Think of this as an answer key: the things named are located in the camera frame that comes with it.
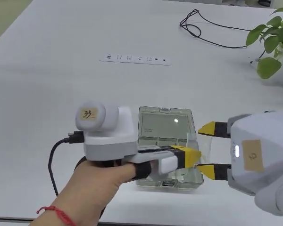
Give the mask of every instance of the container lid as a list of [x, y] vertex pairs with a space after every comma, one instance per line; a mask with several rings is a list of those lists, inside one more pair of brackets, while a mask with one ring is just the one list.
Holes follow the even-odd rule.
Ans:
[[188, 133], [196, 134], [191, 110], [140, 107], [139, 137], [186, 139]]

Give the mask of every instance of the plastic box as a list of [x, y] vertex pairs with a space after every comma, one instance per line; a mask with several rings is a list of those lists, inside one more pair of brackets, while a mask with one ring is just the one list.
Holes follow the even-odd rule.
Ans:
[[[187, 146], [202, 152], [198, 163], [209, 162], [211, 137], [196, 134], [191, 110], [140, 107], [138, 136], [139, 146]], [[140, 186], [196, 189], [203, 184], [203, 175], [193, 167], [178, 169], [164, 180], [146, 178], [137, 180], [136, 183]]]

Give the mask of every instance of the power strip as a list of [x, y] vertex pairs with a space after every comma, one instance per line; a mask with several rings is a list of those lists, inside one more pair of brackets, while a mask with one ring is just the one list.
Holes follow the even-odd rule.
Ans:
[[156, 56], [133, 56], [131, 54], [111, 54], [108, 53], [100, 61], [133, 63], [146, 65], [171, 65], [171, 61], [164, 57]]

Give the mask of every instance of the white desk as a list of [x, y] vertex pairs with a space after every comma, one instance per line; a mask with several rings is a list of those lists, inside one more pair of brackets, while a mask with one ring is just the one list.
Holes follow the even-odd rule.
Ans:
[[[160, 0], [34, 0], [0, 38], [0, 217], [35, 218], [55, 195], [47, 172], [53, 144], [75, 130], [74, 116], [96, 98], [132, 107], [193, 110], [197, 128], [240, 113], [283, 109], [283, 88], [263, 86], [249, 61], [262, 49], [224, 49], [179, 29], [194, 8], [216, 23], [253, 28], [272, 10]], [[198, 24], [203, 37], [239, 46], [247, 33]], [[169, 57], [172, 66], [103, 63], [107, 52]], [[82, 145], [63, 145], [53, 171], [68, 181]], [[228, 140], [214, 139], [211, 160], [230, 162]], [[103, 222], [283, 225], [226, 182], [191, 194], [121, 187]]]

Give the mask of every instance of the hand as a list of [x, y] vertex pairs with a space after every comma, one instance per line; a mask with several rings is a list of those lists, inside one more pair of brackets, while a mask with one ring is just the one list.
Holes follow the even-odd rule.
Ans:
[[52, 205], [63, 210], [77, 225], [96, 225], [101, 211], [117, 193], [122, 183], [135, 177], [132, 164], [100, 168], [82, 162]]

